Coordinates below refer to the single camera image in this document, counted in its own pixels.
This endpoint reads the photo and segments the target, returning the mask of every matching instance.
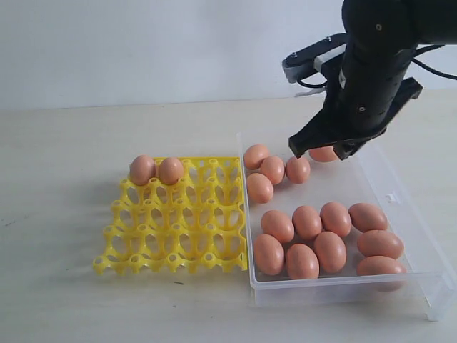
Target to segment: yellow egg tray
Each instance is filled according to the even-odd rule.
[[[120,182],[121,196],[111,205],[113,221],[104,228],[104,253],[96,257],[97,274],[111,268],[158,272],[179,267],[235,266],[247,270],[243,177],[238,157],[182,157],[184,177],[167,186],[152,178],[136,186]],[[156,159],[160,165],[163,158]]]

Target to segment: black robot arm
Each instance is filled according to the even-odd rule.
[[[323,108],[289,138],[292,152],[333,146],[340,159],[382,135],[422,86],[403,79],[419,44],[457,44],[456,0],[345,0],[345,34],[327,37],[290,55],[290,83],[320,72]]]

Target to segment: white tabletop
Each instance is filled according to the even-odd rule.
[[[378,140],[454,267],[455,99],[453,90],[424,92]],[[109,205],[136,155],[235,155],[241,127],[298,130],[321,103],[2,113],[0,342],[452,342],[456,305],[440,322],[362,304],[254,309],[246,272],[94,273]]]

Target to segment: brown egg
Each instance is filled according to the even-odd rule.
[[[253,244],[256,266],[267,275],[281,273],[284,266],[284,249],[281,243],[269,234],[261,234]]]
[[[293,224],[287,213],[272,209],[263,214],[262,230],[279,240],[280,243],[289,243],[295,235]]]
[[[406,268],[395,259],[386,256],[371,256],[363,259],[357,266],[357,275],[387,275],[403,274]],[[377,290],[382,292],[392,292],[400,289],[404,282],[380,282],[376,285]]]
[[[311,206],[300,206],[292,215],[292,222],[300,238],[305,241],[315,239],[322,232],[322,220]]]
[[[367,203],[358,203],[349,207],[352,225],[361,231],[387,230],[388,221],[384,212],[377,206]]]
[[[262,161],[268,156],[270,156],[270,151],[265,145],[253,145],[244,153],[244,166],[250,170],[258,169],[260,168]]]
[[[277,156],[268,156],[262,161],[260,172],[268,177],[273,185],[277,185],[284,179],[284,162]]]
[[[346,246],[339,235],[330,231],[320,233],[314,241],[314,251],[322,269],[337,273],[346,265]]]
[[[333,152],[332,146],[323,146],[321,148],[311,149],[309,156],[317,162],[332,162],[338,159],[335,152]]]
[[[339,202],[328,202],[322,206],[321,218],[323,228],[332,231],[340,237],[346,237],[351,232],[351,217],[344,205]]]
[[[156,162],[147,155],[136,157],[130,165],[130,181],[136,186],[144,186],[149,179],[156,176]]]
[[[303,184],[311,175],[311,167],[305,156],[291,157],[286,164],[286,175],[293,184]]]
[[[259,204],[266,204],[273,198],[273,184],[263,174],[254,173],[246,179],[248,195]]]
[[[159,179],[163,184],[175,184],[184,176],[184,166],[176,157],[168,157],[159,165]]]
[[[313,250],[305,244],[294,244],[287,251],[287,273],[291,279],[317,279],[319,261]]]
[[[405,249],[401,239],[386,230],[371,230],[361,234],[357,239],[357,247],[365,257],[380,255],[392,259],[399,258]]]

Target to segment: transparent plastic box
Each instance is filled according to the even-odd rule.
[[[278,155],[287,162],[292,156],[287,147],[287,139],[295,133],[296,127],[239,133],[241,161],[243,153],[251,145],[265,144],[271,154]],[[268,204],[250,204],[245,183],[246,236],[254,305],[297,306],[425,299],[427,318],[439,320],[456,296],[456,274],[380,147],[373,141],[345,161],[329,164],[311,159],[309,161],[310,179],[301,185],[291,184],[284,179],[275,187],[273,199]],[[244,165],[242,166],[243,177],[246,177],[246,170]],[[290,280],[285,271],[278,276],[269,277],[256,268],[252,244],[261,234],[261,216],[265,211],[280,209],[292,216],[298,206],[307,204],[320,211],[329,201],[338,201],[348,208],[357,202],[380,206],[388,217],[389,230],[397,234],[405,244],[404,255],[399,261],[407,268],[407,273],[358,277],[356,265],[363,256],[356,248],[356,239],[360,232],[354,228],[344,239],[348,248],[348,260],[345,268],[338,274],[322,274],[319,279]],[[404,285],[394,292],[378,291],[378,286],[386,282],[404,282]]]

